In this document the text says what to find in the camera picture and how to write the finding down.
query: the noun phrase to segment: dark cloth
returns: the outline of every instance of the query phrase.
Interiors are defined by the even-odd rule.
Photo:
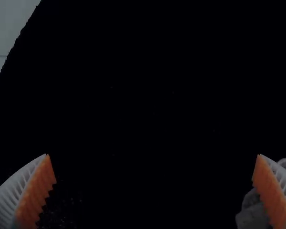
[[[286,157],[286,39],[223,12],[42,0],[0,73],[0,184],[48,153],[44,228],[236,227],[256,154]]]
[[[40,228],[177,221],[180,28],[125,7],[41,1],[0,73],[0,184],[44,153],[57,176]]]

